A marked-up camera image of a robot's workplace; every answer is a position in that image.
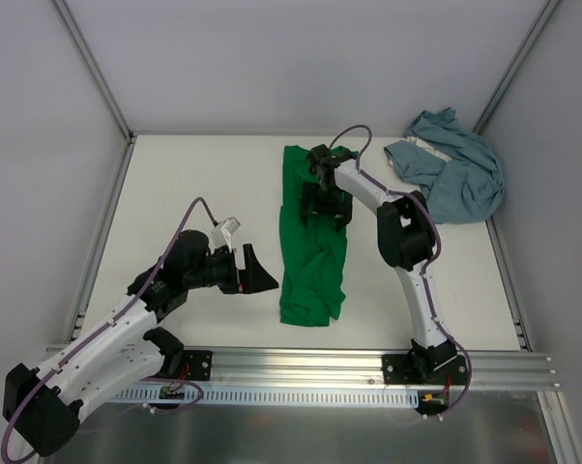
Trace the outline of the green t shirt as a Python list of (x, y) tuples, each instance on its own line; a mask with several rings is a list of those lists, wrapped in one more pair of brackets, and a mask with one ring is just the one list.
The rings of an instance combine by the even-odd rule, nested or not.
[(318, 184), (309, 173), (307, 154), (297, 145), (283, 150), (278, 230), (284, 271), (279, 318), (287, 325), (327, 327), (339, 318), (345, 300), (347, 235), (341, 222), (346, 215), (301, 217), (304, 187)]

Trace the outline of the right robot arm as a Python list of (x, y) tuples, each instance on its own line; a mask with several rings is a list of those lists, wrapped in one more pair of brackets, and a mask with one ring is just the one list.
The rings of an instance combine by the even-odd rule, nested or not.
[(336, 153), (318, 145), (308, 151), (306, 162), (316, 181), (302, 188), (302, 223), (330, 217), (341, 229), (351, 221), (352, 201), (359, 201), (375, 215), (380, 256), (402, 285), (412, 324), (411, 349), (385, 368), (384, 381), (467, 387), (471, 362), (447, 329), (436, 297), (432, 264), (442, 245), (422, 194), (386, 187), (347, 149)]

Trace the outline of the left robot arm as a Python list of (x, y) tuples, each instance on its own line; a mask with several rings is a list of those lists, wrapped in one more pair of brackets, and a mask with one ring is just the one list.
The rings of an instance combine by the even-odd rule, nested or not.
[(37, 366), (13, 367), (5, 378), (3, 461), (12, 460), (8, 447), (13, 433), (32, 455), (48, 457), (106, 400), (131, 384), (156, 376), (180, 378), (184, 344), (161, 322), (186, 303), (189, 291), (216, 287), (235, 295), (278, 287), (252, 245), (245, 244), (243, 254), (245, 265), (239, 268), (229, 245), (211, 248), (206, 234), (183, 231), (97, 325)]

